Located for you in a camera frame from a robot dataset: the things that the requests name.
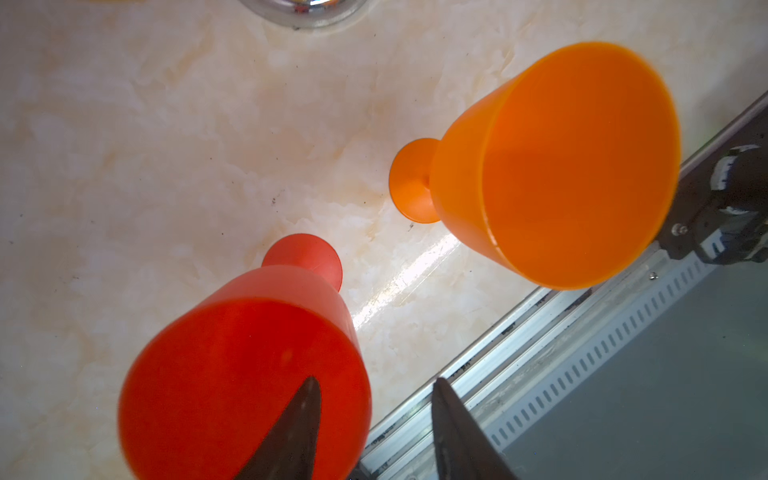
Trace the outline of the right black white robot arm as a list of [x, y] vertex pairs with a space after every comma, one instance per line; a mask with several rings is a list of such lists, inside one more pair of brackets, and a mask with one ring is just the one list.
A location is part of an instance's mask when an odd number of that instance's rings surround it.
[[767, 261], [767, 149], [739, 145], [683, 178], [657, 236], [670, 258], [705, 264]]

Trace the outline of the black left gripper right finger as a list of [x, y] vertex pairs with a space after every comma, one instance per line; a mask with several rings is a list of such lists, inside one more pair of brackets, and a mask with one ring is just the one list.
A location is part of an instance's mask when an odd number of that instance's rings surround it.
[[442, 377], [433, 385], [431, 419], [439, 479], [519, 479]]

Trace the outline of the red plastic wine glass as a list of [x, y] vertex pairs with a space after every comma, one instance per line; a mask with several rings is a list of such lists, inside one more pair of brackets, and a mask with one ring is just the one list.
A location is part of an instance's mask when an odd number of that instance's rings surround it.
[[140, 479], [230, 479], [308, 378], [321, 395], [316, 479], [342, 479], [368, 437], [372, 393], [325, 240], [293, 234], [259, 268], [156, 335], [119, 399], [126, 462]]

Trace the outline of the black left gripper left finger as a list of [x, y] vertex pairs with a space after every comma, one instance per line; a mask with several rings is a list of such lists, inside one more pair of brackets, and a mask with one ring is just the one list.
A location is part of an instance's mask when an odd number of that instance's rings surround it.
[[321, 413], [319, 382], [308, 377], [235, 479], [311, 479]]

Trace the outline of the orange plastic wine glass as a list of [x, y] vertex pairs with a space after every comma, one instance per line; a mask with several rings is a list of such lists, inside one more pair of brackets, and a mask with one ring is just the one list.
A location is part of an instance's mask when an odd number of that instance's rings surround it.
[[395, 207], [555, 290], [631, 265], [671, 208], [682, 157], [673, 99], [633, 51], [558, 49], [468, 108], [439, 139], [405, 145]]

